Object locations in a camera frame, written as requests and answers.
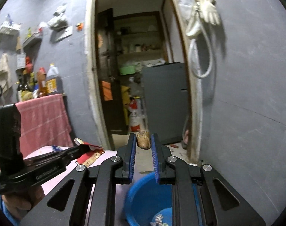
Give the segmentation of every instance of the floor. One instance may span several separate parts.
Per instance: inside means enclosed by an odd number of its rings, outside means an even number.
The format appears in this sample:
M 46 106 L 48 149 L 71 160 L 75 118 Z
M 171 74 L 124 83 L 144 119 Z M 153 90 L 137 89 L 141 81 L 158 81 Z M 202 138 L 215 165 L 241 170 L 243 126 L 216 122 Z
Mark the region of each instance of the floor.
M 113 134 L 113 140 L 115 144 L 115 149 L 117 150 L 119 147 L 124 146 L 127 144 L 129 135 L 115 135 Z M 181 143 L 176 143 L 175 145 L 178 146 L 177 148 L 173 148 L 170 145 L 168 147 L 171 150 L 171 154 L 178 158 L 183 159 L 185 162 L 189 163 L 187 157 L 187 150 L 182 148 Z M 136 149 L 136 159 L 135 159 L 135 167 L 141 173 L 148 173 L 153 171 L 153 162 L 152 162 L 152 153 L 151 149 L 144 150 L 137 147 Z

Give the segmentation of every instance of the white hose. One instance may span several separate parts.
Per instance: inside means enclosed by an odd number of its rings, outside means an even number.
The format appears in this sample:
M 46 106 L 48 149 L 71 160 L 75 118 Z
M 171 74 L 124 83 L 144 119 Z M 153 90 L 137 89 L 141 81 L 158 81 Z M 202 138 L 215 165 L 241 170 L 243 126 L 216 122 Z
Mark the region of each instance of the white hose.
M 210 74 L 210 72 L 211 72 L 211 70 L 212 70 L 212 67 L 213 67 L 213 52 L 212 52 L 212 46 L 211 46 L 210 39 L 209 39 L 209 37 L 208 37 L 208 35 L 207 35 L 207 32 L 206 32 L 206 30 L 205 30 L 205 28 L 204 28 L 204 25 L 203 25 L 203 23 L 202 23 L 202 21 L 201 21 L 201 18 L 200 18 L 200 16 L 199 16 L 199 14 L 197 14 L 197 19 L 198 19 L 198 22 L 199 22 L 200 25 L 201 25 L 201 31 L 202 31 L 202 34 L 203 34 L 204 37 L 205 37 L 205 40 L 206 40 L 206 43 L 207 43 L 207 47 L 208 47 L 208 51 L 209 51 L 209 66 L 208 66 L 207 71 L 206 71 L 203 75 L 199 75 L 197 69 L 195 69 L 194 66 L 193 66 L 193 62 L 192 62 L 191 57 L 192 57 L 193 46 L 194 46 L 194 44 L 196 43 L 196 40 L 195 40 L 195 39 L 192 39 L 192 40 L 191 40 L 190 47 L 189 47 L 189 51 L 188 51 L 188 60 L 189 60 L 189 62 L 190 62 L 189 65 L 190 65 L 190 67 L 191 67 L 191 70 L 192 70 L 193 74 L 194 74 L 197 78 L 203 79 L 203 78 L 206 78 L 206 77 Z

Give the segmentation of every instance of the pink towel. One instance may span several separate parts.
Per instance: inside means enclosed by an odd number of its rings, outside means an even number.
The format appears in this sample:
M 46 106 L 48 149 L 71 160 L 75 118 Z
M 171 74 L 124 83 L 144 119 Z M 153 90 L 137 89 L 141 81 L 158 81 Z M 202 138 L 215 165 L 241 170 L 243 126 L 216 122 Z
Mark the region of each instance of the pink towel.
M 21 114 L 20 148 L 24 157 L 44 146 L 73 146 L 61 94 L 16 103 L 16 106 Z

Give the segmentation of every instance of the plastic bag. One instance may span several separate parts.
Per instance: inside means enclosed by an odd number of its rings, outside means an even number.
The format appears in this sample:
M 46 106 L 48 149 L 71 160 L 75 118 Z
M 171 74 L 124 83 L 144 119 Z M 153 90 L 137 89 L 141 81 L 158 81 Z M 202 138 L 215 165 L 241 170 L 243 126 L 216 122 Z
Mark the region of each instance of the plastic bag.
M 55 13 L 54 17 L 51 18 L 47 24 L 51 30 L 59 31 L 68 26 L 67 17 L 65 16 L 66 5 L 59 6 Z
M 142 97 L 143 96 L 143 89 L 140 84 L 134 82 L 134 77 L 129 78 L 130 84 L 130 95 L 132 97 Z

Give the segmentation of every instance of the plastic bottle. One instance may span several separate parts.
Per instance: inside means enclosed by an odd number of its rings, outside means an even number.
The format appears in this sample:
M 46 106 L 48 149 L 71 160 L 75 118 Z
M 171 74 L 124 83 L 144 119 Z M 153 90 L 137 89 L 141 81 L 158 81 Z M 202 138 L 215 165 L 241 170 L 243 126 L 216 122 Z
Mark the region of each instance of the plastic bottle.
M 46 78 L 48 95 L 63 94 L 63 82 L 59 75 L 58 68 L 52 63 Z
M 29 99 L 33 99 L 33 94 L 31 92 L 31 89 L 28 85 L 28 79 L 27 79 L 27 71 L 24 70 L 23 71 L 23 88 L 21 90 L 21 98 L 23 101 L 29 100 Z
M 46 87 L 46 75 L 42 72 L 37 72 L 36 74 L 38 80 L 38 93 L 37 97 L 45 97 L 47 96 L 47 87 Z

